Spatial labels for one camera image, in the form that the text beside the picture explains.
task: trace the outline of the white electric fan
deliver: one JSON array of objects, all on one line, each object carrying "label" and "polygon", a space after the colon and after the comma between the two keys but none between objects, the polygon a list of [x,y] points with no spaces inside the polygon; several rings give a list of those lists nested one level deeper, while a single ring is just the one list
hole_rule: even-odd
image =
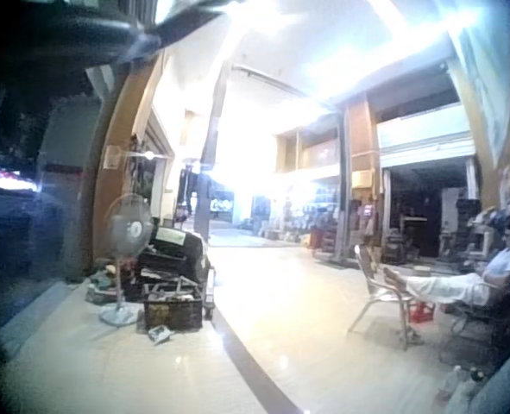
[{"label": "white electric fan", "polygon": [[109,256],[115,260],[116,303],[107,304],[99,318],[112,326],[125,326],[137,321],[137,311],[123,301],[121,265],[124,260],[134,259],[148,245],[153,222],[149,204],[136,194],[118,198],[109,208],[105,218],[105,242]]}]

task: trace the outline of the white floor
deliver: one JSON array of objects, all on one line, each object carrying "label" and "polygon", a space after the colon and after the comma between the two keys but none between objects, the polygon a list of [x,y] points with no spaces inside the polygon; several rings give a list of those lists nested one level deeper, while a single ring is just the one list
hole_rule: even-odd
[{"label": "white floor", "polygon": [[364,306],[362,273],[318,264],[303,248],[213,248],[222,284],[217,304],[279,388],[310,413],[431,412],[449,368],[438,362],[442,337],[416,326],[426,344],[401,350],[399,309]]},{"label": "white floor", "polygon": [[[357,332],[362,273],[318,264],[303,248],[211,248],[217,306],[256,362],[301,409],[314,413],[425,413],[448,367],[434,323],[407,352],[398,308],[376,305]],[[263,413],[209,323],[159,347],[134,327],[112,329],[74,291],[6,370],[20,412]]]}]

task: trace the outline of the dark floor stripe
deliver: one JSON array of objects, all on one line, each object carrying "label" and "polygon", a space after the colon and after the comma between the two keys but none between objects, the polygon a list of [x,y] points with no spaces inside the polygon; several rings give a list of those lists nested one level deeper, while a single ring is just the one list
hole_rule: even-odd
[{"label": "dark floor stripe", "polygon": [[218,334],[224,336],[226,353],[268,414],[302,414],[303,411],[256,362],[218,308],[214,310],[212,326]]}]

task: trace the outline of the metal chair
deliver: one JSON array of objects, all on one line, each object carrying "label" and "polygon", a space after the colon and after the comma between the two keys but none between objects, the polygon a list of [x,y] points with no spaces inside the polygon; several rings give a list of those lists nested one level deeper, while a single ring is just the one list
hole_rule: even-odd
[{"label": "metal chair", "polygon": [[[473,304],[475,290],[482,286],[488,287],[491,292],[502,292],[505,296],[500,302],[494,305],[475,305]],[[474,285],[471,290],[471,300],[469,302],[471,304],[465,304],[462,302],[452,304],[454,313],[456,313],[458,317],[452,322],[452,325],[450,326],[451,335],[443,342],[438,354],[439,360],[446,365],[463,365],[464,363],[464,361],[447,361],[444,357],[445,351],[455,340],[458,339],[481,344],[487,351],[496,350],[496,348],[498,348],[496,346],[497,344],[495,344],[496,336],[501,335],[502,325],[504,325],[510,317],[510,291],[505,292],[498,286],[490,285],[486,282]],[[482,340],[464,335],[467,328],[473,323],[484,323],[489,326],[490,335],[487,339]]]},{"label": "metal chair", "polygon": [[402,341],[403,348],[406,351],[408,349],[408,322],[410,317],[410,303],[413,301],[413,296],[407,292],[401,292],[395,286],[381,283],[375,280],[375,273],[372,268],[372,257],[370,252],[365,246],[355,246],[356,260],[358,266],[366,277],[366,284],[368,285],[369,298],[368,302],[364,305],[364,308],[360,312],[360,315],[350,325],[349,333],[356,327],[356,325],[362,320],[363,316],[368,311],[372,304],[376,303],[389,303],[398,304],[400,308],[400,324],[402,328]]}]

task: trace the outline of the man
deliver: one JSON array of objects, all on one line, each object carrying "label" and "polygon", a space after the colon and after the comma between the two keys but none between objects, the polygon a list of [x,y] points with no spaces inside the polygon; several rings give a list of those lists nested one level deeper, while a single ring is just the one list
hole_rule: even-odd
[{"label": "man", "polygon": [[384,268],[388,283],[410,292],[422,302],[452,304],[462,301],[483,306],[502,299],[510,289],[510,217],[504,229],[506,248],[487,265],[482,274],[469,273],[452,277],[403,276]]}]

